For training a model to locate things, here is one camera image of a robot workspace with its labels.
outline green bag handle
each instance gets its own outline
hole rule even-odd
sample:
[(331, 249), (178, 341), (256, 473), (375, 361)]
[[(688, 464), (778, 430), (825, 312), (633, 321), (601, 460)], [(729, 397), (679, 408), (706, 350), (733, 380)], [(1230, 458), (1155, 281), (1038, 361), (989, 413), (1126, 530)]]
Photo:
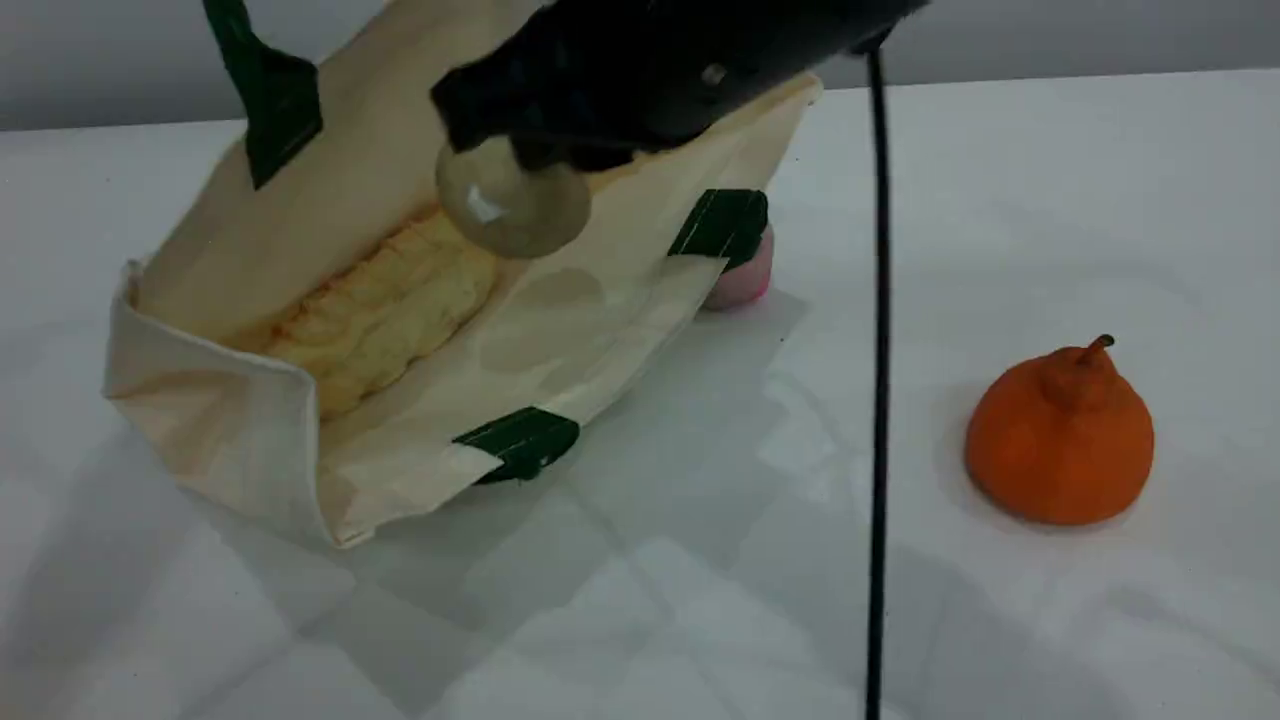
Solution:
[(253, 35), (243, 0), (204, 0), (236, 91), (248, 115), (244, 151), (261, 188), (323, 128), (316, 67)]

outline pink ball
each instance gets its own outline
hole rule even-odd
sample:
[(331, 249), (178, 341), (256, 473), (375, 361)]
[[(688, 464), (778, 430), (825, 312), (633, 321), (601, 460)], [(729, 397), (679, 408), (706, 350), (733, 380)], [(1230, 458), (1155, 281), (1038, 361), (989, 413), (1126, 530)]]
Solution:
[(732, 310), (755, 302), (769, 290), (773, 272), (773, 225), (765, 225), (760, 249), (742, 265), (721, 275), (703, 307), (707, 310)]

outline green tape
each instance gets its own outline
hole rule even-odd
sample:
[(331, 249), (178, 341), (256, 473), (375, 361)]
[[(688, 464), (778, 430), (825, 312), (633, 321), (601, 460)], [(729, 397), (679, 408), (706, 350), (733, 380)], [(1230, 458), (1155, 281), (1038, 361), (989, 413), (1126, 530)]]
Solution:
[(476, 484), (503, 480), (531, 480), (543, 468), (559, 460), (577, 442), (581, 427), (554, 413), (525, 407), (453, 438), (458, 445), (483, 450), (502, 460), (502, 468), (480, 478)]
[(243, 0), (204, 3), (223, 64), (248, 115), (244, 151), (253, 187), (260, 188), (324, 127), (317, 70), (259, 40)]
[(726, 272), (755, 258), (769, 224), (769, 199), (758, 190), (708, 190), (698, 199), (667, 255), (728, 258)]

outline cream cloth bag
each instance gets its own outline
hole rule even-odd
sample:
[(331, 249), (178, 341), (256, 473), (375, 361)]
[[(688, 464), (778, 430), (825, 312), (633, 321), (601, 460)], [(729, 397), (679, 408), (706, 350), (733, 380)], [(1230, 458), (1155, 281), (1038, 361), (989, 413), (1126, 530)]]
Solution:
[(206, 0), (250, 129), (160, 250), (125, 266), (104, 384), (182, 486), (347, 547), (476, 482), (532, 478), (730, 263), (733, 233), (700, 237), (714, 224), (701, 218), (749, 208), (763, 227), (760, 193), (707, 191), (768, 182), (820, 92), (812, 76), (678, 151), (593, 177), (593, 215), (575, 242), (504, 263), (470, 323), (347, 415), (320, 424), (311, 375), (224, 345), (269, 327), (431, 205), (444, 132), (429, 90), (509, 36), (525, 5), (398, 0), (316, 72), (257, 42), (239, 0)]

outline gray wall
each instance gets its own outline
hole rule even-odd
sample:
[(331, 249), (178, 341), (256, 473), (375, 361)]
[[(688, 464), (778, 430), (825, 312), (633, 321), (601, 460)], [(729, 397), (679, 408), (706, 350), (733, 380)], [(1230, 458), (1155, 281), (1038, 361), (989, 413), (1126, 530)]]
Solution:
[[(321, 59), (381, 0), (247, 4), (265, 40)], [(1280, 0), (934, 0), (886, 61), (904, 83), (1274, 67)], [(0, 128), (237, 115), (200, 0), (0, 0)]]

